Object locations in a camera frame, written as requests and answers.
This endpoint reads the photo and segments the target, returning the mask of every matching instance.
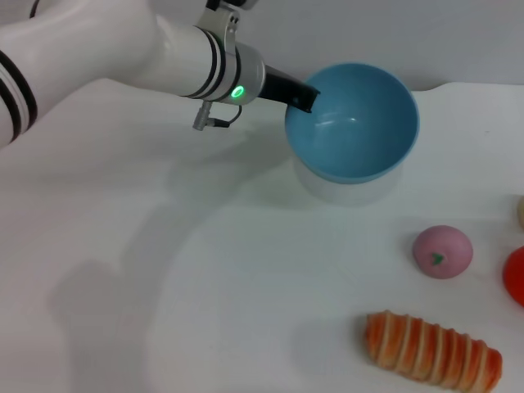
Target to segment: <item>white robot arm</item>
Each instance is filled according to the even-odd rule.
[[[0,147],[85,84],[110,78],[138,88],[242,106],[256,97],[310,111],[318,91],[264,64],[236,42],[238,8],[207,0],[196,26],[155,16],[148,0],[35,0],[31,19],[0,29]]]

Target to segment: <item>white wall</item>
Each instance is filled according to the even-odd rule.
[[[205,0],[151,0],[195,23]],[[0,21],[33,0],[0,0]],[[260,0],[240,40],[301,78],[332,63],[366,61],[412,88],[448,81],[524,84],[523,0]]]

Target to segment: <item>pink ball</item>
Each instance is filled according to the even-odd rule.
[[[420,269],[433,278],[452,278],[466,270],[473,259],[473,246],[457,228],[439,225],[418,235],[413,256]]]

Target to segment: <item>red toy tomato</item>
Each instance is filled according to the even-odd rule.
[[[509,295],[524,307],[524,247],[509,256],[504,266],[503,279]]]

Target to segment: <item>black stripe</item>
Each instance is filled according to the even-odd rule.
[[[242,7],[247,0],[224,0],[226,3],[235,7]],[[216,11],[219,8],[220,0],[207,0],[206,8]]]
[[[233,80],[233,85],[231,86],[231,88],[228,90],[227,93],[225,93],[221,98],[219,98],[218,100],[215,100],[215,101],[222,101],[229,94],[231,94],[233,92],[233,90],[237,86],[238,80],[240,79],[241,73],[242,73],[242,60],[240,59],[240,53],[238,53],[238,49],[237,49],[237,74],[235,75],[235,80]]]
[[[2,79],[0,79],[0,97],[6,103],[9,115],[11,115],[11,122],[13,123],[13,138],[11,142],[13,142],[15,139],[18,138],[22,131],[22,120],[20,117],[20,110],[18,109],[18,105],[16,104],[15,98],[13,97],[11,91],[9,90],[9,88],[7,88],[6,84],[3,82]]]
[[[205,31],[203,29],[200,29],[200,30],[202,30],[202,32],[206,35],[207,39],[209,39],[210,46],[211,46],[211,51],[213,52],[213,60],[212,60],[212,64],[211,64],[211,71],[210,71],[209,76],[207,77],[207,80],[202,85],[202,87],[199,88],[193,94],[189,94],[188,96],[184,96],[184,97],[187,97],[187,98],[195,98],[195,97],[198,97],[200,94],[202,94],[202,92],[204,92],[204,90],[206,90],[207,87],[210,85],[211,81],[213,80],[213,77],[215,76],[215,72],[216,72],[216,62],[217,62],[218,59],[217,59],[217,56],[216,56],[215,43],[213,42],[213,38],[211,37],[211,34],[209,34],[207,31]]]
[[[35,0],[34,3],[33,3],[33,7],[31,8],[31,13],[29,14],[29,18],[30,19],[33,19],[34,16],[36,15],[36,10],[38,8],[38,3],[40,2],[40,0]]]
[[[13,78],[16,86],[18,86],[18,89],[21,91],[22,96],[24,96],[25,104],[27,105],[27,110],[29,112],[29,125],[27,126],[27,129],[30,129],[38,118],[38,105],[33,92],[31,91],[27,80],[25,80],[24,75],[22,75],[20,70],[18,70],[15,63],[13,63],[2,51],[0,51],[0,64],[4,66],[9,75]]]
[[[220,50],[220,72],[219,72],[219,77],[216,79],[216,82],[213,85],[213,87],[210,89],[209,92],[207,92],[206,94],[204,94],[201,97],[198,97],[200,99],[204,99],[204,98],[210,96],[211,94],[213,94],[215,92],[215,90],[217,88],[219,88],[220,84],[222,83],[222,79],[224,79],[224,74],[226,73],[226,51],[224,50],[224,46],[220,42],[219,38],[213,32],[210,31],[208,33],[213,35],[213,37],[216,40],[216,43],[219,45],[219,50]]]

